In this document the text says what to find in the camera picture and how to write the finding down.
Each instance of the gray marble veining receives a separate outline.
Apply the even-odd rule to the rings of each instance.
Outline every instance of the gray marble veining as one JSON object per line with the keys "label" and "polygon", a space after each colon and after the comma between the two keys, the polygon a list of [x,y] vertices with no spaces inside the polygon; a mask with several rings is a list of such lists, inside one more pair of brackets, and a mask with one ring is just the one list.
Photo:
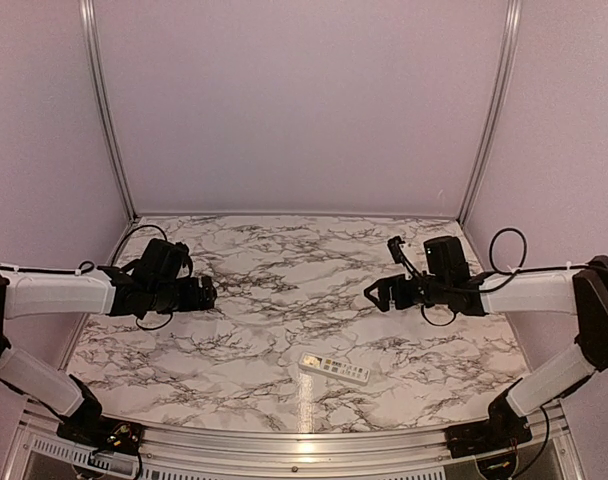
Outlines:
{"label": "gray marble veining", "polygon": [[[455,222],[331,217],[143,219],[191,249],[218,289],[211,312],[176,314],[161,330],[133,317],[93,316],[68,371],[108,414],[211,429],[352,432],[458,422],[485,415],[526,370],[503,316],[428,325],[417,308],[380,313],[363,289],[401,273],[386,241],[458,235]],[[137,232],[118,264],[144,250]],[[478,269],[470,247],[465,250]],[[428,310],[435,322],[450,312]],[[152,326],[164,318],[151,314]],[[297,366],[305,351],[371,369],[367,386]]]}

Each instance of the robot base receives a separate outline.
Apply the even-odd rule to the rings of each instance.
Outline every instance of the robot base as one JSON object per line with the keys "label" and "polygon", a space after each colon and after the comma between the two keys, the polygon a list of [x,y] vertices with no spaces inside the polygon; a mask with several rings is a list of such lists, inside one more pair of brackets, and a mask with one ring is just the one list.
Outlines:
{"label": "robot base", "polygon": [[92,430],[82,431],[75,426],[60,423],[57,436],[97,448],[99,451],[137,455],[143,430],[144,427],[139,423],[101,416],[96,428]]}

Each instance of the aluminum frame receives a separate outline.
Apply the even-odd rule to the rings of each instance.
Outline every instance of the aluminum frame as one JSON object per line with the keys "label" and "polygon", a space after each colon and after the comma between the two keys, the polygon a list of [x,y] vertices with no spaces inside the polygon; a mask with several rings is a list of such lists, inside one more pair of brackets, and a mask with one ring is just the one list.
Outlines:
{"label": "aluminum frame", "polygon": [[122,207],[124,208],[128,219],[134,221],[137,218],[137,213],[126,179],[126,172],[122,162],[122,155],[120,153],[115,127],[113,125],[108,93],[104,82],[99,36],[97,33],[97,23],[95,22],[94,1],[80,0],[80,14],[82,17],[82,26],[84,28],[84,41],[86,43],[86,52],[88,54],[89,67],[91,70],[93,92],[95,93],[95,100],[97,101],[111,169],[120,194]]}
{"label": "aluminum frame", "polygon": [[502,108],[506,102],[506,94],[515,63],[515,50],[517,48],[517,37],[522,12],[522,0],[509,0],[506,11],[506,23],[504,35],[502,37],[502,47],[500,50],[500,61],[493,87],[493,96],[489,106],[488,115],[484,124],[484,131],[477,149],[473,170],[466,187],[466,193],[462,199],[457,221],[464,226],[468,222],[475,200],[482,185],[482,178],[493,148],[493,140],[497,132],[497,126],[502,113]]}
{"label": "aluminum frame", "polygon": [[[547,409],[551,440],[564,480],[584,480],[568,424],[558,403]],[[541,412],[528,417],[534,439],[546,430]],[[29,400],[10,454],[4,480],[24,476],[35,435],[53,437],[57,420]],[[242,478],[366,478],[469,462],[452,459],[444,428],[386,432],[295,434],[217,431],[145,424],[141,454],[145,466],[180,468],[206,475]]]}

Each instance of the black bracket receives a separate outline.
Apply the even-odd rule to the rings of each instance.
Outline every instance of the black bracket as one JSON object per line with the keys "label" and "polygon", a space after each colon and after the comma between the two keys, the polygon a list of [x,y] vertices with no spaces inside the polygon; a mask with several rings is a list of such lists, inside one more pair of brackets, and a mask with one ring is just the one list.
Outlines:
{"label": "black bracket", "polygon": [[373,302],[380,312],[388,312],[391,303],[395,305],[395,310],[404,310],[421,301],[417,281],[408,280],[404,274],[380,278],[364,289],[364,296]]}
{"label": "black bracket", "polygon": [[57,436],[75,443],[96,448],[98,452],[117,452],[137,455],[144,427],[140,423],[101,416],[91,429],[60,423]]}
{"label": "black bracket", "polygon": [[446,446],[453,458],[467,457],[530,442],[533,434],[526,417],[518,417],[506,401],[511,385],[488,407],[489,418],[446,429]]}

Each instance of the enclosure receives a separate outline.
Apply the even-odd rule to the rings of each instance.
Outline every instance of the enclosure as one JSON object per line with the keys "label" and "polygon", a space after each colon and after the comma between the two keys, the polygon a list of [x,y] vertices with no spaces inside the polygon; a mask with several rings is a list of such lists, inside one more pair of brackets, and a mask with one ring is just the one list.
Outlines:
{"label": "enclosure", "polygon": [[[527,267],[608,255],[608,1],[0,1],[0,261],[126,263],[145,224],[188,245],[214,310],[4,324],[144,423],[143,478],[482,478],[445,429],[572,345],[577,318],[439,328],[362,292],[403,273],[397,235],[424,269],[442,235],[490,269],[506,226]],[[372,381],[307,374],[305,352]],[[608,479],[608,369],[547,411],[522,478]],[[0,383],[0,478],[68,478],[56,426]]]}

